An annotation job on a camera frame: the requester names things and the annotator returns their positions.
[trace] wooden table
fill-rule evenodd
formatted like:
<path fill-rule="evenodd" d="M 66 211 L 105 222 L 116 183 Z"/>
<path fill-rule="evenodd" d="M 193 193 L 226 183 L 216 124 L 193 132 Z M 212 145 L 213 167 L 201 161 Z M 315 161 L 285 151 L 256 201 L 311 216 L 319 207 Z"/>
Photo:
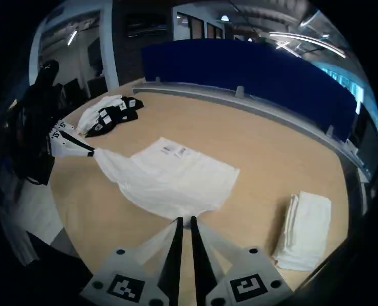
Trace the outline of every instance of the wooden table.
<path fill-rule="evenodd" d="M 271 255 L 291 193 L 304 190 L 332 201 L 326 255 L 344 240 L 347 193 L 333 151 L 286 126 L 227 106 L 157 93 L 135 97 L 145 105 L 138 110 L 138 120 L 88 142 L 129 157 L 163 136 L 240 168 L 222 209 L 199 217 L 223 237 L 239 246 L 260 245 Z M 82 112 L 76 110 L 67 121 L 77 125 Z M 57 159 L 50 183 L 64 227 L 93 273 L 117 246 L 138 246 L 170 222 L 128 201 L 93 158 Z M 309 274 L 279 272 L 292 289 Z M 186 230 L 179 299 L 181 305 L 196 304 L 192 243 Z"/>

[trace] white wall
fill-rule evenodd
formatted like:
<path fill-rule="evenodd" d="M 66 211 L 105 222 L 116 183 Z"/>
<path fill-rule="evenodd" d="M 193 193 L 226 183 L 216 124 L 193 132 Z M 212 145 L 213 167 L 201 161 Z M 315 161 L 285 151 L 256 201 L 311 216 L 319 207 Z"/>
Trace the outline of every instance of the white wall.
<path fill-rule="evenodd" d="M 52 27 L 78 15 L 100 12 L 100 48 L 101 58 L 103 62 L 103 72 L 108 90 L 119 86 L 117 71 L 113 52 L 113 31 L 112 31 L 112 0 L 68 0 L 56 7 L 63 7 L 63 13 L 46 22 L 46 18 L 39 25 L 34 41 L 31 47 L 31 55 L 29 58 L 29 82 L 32 85 L 39 71 L 39 49 L 41 34 Z"/>
<path fill-rule="evenodd" d="M 223 38 L 225 38 L 224 25 L 216 22 L 218 16 L 213 16 L 206 8 L 201 6 L 195 6 L 194 4 L 184 4 L 172 8 L 172 20 L 173 20 L 173 35 L 174 40 L 181 39 L 180 31 L 178 29 L 178 21 L 176 19 L 176 13 L 182 13 L 189 15 L 200 20 L 203 20 L 205 38 L 207 38 L 207 23 L 223 30 Z"/>

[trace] table surface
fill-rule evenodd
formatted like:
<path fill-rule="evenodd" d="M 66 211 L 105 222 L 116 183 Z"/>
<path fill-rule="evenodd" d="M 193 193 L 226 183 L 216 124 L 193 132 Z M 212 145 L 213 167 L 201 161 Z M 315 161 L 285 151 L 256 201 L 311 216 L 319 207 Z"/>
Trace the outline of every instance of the table surface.
<path fill-rule="evenodd" d="M 125 88 L 108 94 L 116 93 L 132 94 Z M 271 255 L 290 195 L 303 190 L 332 202 L 326 256 L 344 240 L 347 192 L 340 161 L 333 151 L 286 126 L 228 106 L 158 93 L 134 96 L 145 105 L 137 111 L 138 120 L 87 141 L 93 147 L 130 157 L 162 136 L 240 168 L 223 207 L 199 216 L 224 238 L 243 247 L 260 245 Z M 77 125 L 87 106 L 70 114 L 66 121 Z M 128 201 L 93 158 L 57 159 L 50 183 L 70 240 L 93 273 L 118 246 L 136 247 L 170 223 Z M 184 230 L 183 239 L 179 304 L 195 305 L 189 231 Z M 229 268 L 221 263 L 225 270 Z M 309 274 L 278 271 L 292 289 Z"/>

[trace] blue partition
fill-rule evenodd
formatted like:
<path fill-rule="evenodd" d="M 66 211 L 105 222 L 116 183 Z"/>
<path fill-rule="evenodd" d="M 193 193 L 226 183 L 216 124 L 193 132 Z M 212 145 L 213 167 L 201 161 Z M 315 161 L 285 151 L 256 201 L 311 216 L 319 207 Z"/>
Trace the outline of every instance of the blue partition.
<path fill-rule="evenodd" d="M 356 100 L 311 63 L 269 45 L 229 39 L 191 39 L 142 49 L 145 79 L 236 90 L 284 106 L 345 141 Z"/>

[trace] white towel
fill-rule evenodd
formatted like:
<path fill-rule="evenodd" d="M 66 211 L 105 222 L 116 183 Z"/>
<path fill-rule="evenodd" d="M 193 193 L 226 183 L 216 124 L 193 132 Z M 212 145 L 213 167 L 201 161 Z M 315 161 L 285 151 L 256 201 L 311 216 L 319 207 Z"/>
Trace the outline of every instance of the white towel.
<path fill-rule="evenodd" d="M 283 269 L 311 271 L 323 258 L 329 223 L 331 201 L 301 191 L 292 195 L 282 233 L 273 254 Z"/>
<path fill-rule="evenodd" d="M 125 102 L 121 99 L 122 95 L 107 96 L 97 102 L 95 105 L 87 108 L 77 125 L 77 133 L 84 135 L 87 133 L 97 122 L 99 115 L 99 110 L 109 106 L 120 106 L 122 109 L 125 109 Z"/>
<path fill-rule="evenodd" d="M 220 209 L 239 169 L 160 138 L 130 159 L 96 149 L 104 174 L 135 205 L 171 220 Z"/>

